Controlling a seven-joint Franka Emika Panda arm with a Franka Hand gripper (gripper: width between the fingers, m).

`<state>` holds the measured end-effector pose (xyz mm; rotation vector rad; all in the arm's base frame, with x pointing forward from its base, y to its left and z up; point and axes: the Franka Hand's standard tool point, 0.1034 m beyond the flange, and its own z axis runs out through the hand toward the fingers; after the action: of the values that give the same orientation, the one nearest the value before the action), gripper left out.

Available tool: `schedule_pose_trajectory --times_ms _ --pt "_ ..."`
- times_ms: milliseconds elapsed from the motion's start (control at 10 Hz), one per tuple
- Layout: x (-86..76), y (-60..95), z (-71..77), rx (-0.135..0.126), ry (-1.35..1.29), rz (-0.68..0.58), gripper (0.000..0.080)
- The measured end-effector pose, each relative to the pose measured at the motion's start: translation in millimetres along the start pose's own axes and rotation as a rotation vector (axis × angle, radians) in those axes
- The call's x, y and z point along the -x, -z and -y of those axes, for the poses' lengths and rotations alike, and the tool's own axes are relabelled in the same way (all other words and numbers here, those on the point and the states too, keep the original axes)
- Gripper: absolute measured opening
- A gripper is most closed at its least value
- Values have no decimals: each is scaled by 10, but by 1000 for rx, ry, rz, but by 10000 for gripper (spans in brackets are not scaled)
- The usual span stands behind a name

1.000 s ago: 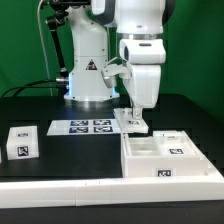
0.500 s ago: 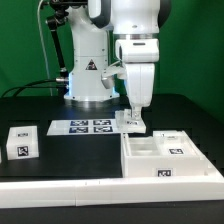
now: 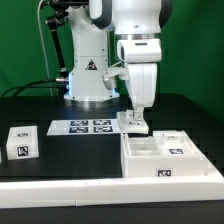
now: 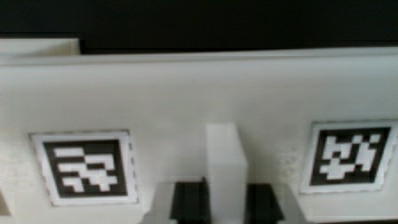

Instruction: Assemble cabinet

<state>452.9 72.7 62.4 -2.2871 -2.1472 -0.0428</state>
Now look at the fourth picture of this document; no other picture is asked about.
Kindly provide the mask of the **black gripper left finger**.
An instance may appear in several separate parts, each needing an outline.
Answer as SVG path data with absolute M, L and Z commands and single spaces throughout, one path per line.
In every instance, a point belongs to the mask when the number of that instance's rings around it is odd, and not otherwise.
M 158 184 L 140 224 L 211 224 L 206 178 Z

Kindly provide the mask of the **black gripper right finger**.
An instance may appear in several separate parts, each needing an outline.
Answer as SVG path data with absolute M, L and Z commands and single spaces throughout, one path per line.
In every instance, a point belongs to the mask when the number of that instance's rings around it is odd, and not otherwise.
M 243 224 L 309 224 L 286 185 L 248 184 Z

